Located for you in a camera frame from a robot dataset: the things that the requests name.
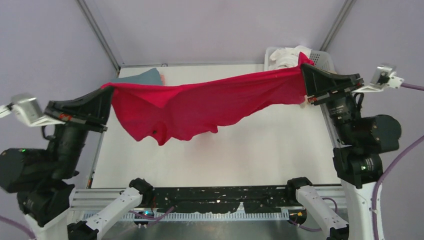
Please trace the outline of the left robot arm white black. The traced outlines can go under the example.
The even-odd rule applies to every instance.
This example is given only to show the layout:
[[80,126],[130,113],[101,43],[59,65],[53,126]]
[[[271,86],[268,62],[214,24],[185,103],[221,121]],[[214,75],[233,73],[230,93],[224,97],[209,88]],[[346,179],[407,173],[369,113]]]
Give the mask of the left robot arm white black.
[[9,148],[0,155],[0,186],[17,195],[20,210],[36,240],[100,240],[130,210],[149,205],[153,186],[133,179],[128,188],[96,215],[68,223],[76,167],[88,133],[107,130],[114,88],[107,86],[73,100],[50,101],[41,109],[29,93],[14,95],[0,108],[2,117],[15,114],[28,127],[54,126],[45,135],[46,149]]

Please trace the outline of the red t shirt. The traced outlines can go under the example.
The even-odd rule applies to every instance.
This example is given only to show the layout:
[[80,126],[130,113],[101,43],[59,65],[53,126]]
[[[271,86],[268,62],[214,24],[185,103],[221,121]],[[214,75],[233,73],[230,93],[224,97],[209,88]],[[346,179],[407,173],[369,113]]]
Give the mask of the red t shirt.
[[109,86],[121,126],[135,141],[152,137],[160,146],[217,133],[271,105],[302,104],[307,94],[300,66],[178,86]]

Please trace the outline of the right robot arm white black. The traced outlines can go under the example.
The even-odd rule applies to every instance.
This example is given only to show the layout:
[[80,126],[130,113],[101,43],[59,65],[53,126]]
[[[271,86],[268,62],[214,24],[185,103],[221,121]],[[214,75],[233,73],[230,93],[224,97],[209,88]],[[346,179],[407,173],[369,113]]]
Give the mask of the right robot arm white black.
[[286,194],[301,204],[328,240],[381,240],[384,235],[379,197],[384,176],[380,155],[399,149],[400,123],[389,115],[361,116],[366,93],[399,88],[403,79],[394,65],[381,64],[369,85],[359,74],[340,75],[303,63],[307,99],[324,105],[339,147],[333,165],[345,194],[348,220],[343,220],[306,177],[287,181]]

